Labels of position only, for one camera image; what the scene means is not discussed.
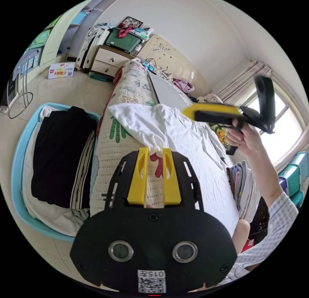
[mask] patterned quilt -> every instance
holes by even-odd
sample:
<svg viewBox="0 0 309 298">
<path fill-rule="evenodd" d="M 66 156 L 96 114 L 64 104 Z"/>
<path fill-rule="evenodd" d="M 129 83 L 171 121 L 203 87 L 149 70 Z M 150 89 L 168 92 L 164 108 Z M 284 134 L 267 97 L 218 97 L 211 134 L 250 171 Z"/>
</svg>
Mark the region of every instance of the patterned quilt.
<svg viewBox="0 0 309 298">
<path fill-rule="evenodd" d="M 139 59 L 131 60 L 123 66 L 121 79 L 107 107 L 119 103 L 155 105 L 147 72 Z M 121 158 L 142 147 L 143 145 L 131 137 L 109 111 L 105 110 L 95 151 L 97 164 L 93 166 L 96 178 L 90 197 L 91 216 L 104 209 L 109 182 Z M 162 158 L 151 155 L 148 160 L 147 204 L 154 207 L 164 207 L 162 170 Z"/>
</svg>

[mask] tiled floor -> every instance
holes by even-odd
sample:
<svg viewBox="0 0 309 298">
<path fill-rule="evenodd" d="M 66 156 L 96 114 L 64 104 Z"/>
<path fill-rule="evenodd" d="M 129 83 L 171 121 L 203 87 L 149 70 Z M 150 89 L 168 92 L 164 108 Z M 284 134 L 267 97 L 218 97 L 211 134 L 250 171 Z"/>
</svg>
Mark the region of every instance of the tiled floor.
<svg viewBox="0 0 309 298">
<path fill-rule="evenodd" d="M 10 192 L 11 167 L 19 137 L 27 121 L 41 104 L 55 102 L 78 106 L 84 110 L 101 114 L 112 89 L 111 82 L 90 79 L 82 72 L 74 72 L 72 78 L 47 80 L 47 71 L 45 71 L 28 84 L 28 91 L 32 92 L 34 96 L 33 101 L 22 114 L 17 118 L 10 119 L 7 114 L 0 113 L 0 184 L 14 220 L 29 243 L 51 266 L 88 285 L 91 284 L 81 277 L 70 259 L 71 243 L 46 237 L 23 223 L 17 216 Z M 21 97 L 14 104 L 11 116 L 15 116 L 22 106 L 23 98 Z"/>
</svg>

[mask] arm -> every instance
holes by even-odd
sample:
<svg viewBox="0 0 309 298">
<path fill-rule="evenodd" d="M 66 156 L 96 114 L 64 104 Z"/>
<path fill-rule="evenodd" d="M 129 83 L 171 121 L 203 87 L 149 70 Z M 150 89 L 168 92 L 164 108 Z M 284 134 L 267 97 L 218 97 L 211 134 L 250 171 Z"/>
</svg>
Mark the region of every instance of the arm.
<svg viewBox="0 0 309 298">
<path fill-rule="evenodd" d="M 238 150 L 247 158 L 253 172 L 257 188 L 259 189 L 267 207 L 283 193 L 279 185 L 277 172 L 271 163 L 263 146 L 261 137 L 256 130 L 245 123 L 241 132 L 234 129 L 228 131 L 227 142 L 238 147 Z"/>
</svg>

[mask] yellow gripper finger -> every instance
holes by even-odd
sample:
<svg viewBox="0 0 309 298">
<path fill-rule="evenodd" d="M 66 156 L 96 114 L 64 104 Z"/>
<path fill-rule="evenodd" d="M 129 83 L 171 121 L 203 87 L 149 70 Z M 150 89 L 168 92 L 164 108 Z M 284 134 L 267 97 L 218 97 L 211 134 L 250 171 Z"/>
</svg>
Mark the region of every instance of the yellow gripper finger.
<svg viewBox="0 0 309 298">
<path fill-rule="evenodd" d="M 163 196 L 164 205 L 179 205 L 181 202 L 172 150 L 163 148 Z"/>
<path fill-rule="evenodd" d="M 146 205 L 147 168 L 148 148 L 140 148 L 127 197 L 130 205 Z"/>
</svg>

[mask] headboard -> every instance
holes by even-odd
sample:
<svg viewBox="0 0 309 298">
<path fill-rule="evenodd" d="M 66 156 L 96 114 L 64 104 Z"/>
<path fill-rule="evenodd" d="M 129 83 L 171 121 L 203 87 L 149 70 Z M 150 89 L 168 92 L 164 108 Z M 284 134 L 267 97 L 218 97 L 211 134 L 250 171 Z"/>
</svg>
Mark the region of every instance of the headboard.
<svg viewBox="0 0 309 298">
<path fill-rule="evenodd" d="M 166 74 L 172 73 L 172 77 L 175 79 L 192 83 L 195 89 L 191 95 L 194 97 L 207 95 L 211 91 L 198 69 L 178 50 L 156 34 L 153 34 L 146 42 L 138 57 L 154 59 L 149 61 L 154 67 L 161 69 Z"/>
</svg>

